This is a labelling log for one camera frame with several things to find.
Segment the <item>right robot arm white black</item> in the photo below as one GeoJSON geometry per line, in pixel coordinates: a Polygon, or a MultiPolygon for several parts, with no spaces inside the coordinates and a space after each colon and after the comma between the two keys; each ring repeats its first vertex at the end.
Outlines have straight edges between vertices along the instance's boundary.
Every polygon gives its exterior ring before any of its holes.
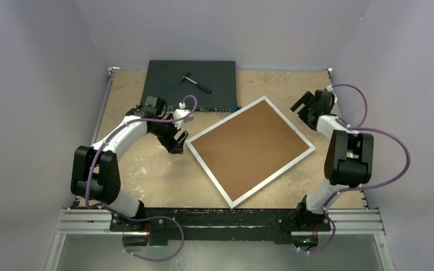
{"type": "Polygon", "coordinates": [[[290,108],[309,128],[329,139],[324,180],[302,199],[294,215],[296,225],[303,230],[323,221],[326,208],[340,193],[367,184],[372,175],[374,137],[344,125],[331,112],[335,99],[330,91],[307,91],[290,108]]]}

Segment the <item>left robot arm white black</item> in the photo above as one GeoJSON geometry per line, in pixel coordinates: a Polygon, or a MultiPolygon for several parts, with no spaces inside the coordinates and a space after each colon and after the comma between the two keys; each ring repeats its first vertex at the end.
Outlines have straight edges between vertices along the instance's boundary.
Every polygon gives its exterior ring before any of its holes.
{"type": "Polygon", "coordinates": [[[169,112],[167,102],[148,96],[141,105],[131,108],[119,125],[91,146],[79,146],[73,156],[71,193],[85,200],[86,208],[107,208],[124,217],[124,224],[133,231],[146,223],[145,205],[121,188],[119,160],[142,137],[156,136],[170,154],[182,154],[189,133],[181,130],[191,121],[196,107],[188,109],[185,101],[169,112]]]}

